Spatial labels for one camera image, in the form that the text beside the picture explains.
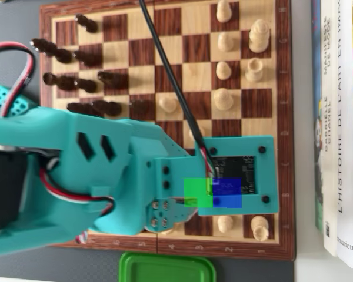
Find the turquoise gripper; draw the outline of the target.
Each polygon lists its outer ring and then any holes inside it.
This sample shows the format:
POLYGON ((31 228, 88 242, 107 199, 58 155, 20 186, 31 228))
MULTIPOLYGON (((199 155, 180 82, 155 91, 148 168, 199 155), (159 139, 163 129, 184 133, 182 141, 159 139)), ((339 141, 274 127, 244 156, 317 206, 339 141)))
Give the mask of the turquoise gripper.
POLYGON ((198 208, 186 206, 184 180, 201 175, 201 161, 194 148, 184 146, 183 125, 159 125, 161 143, 172 157, 158 157, 146 163, 146 229, 164 232, 190 221, 198 208))

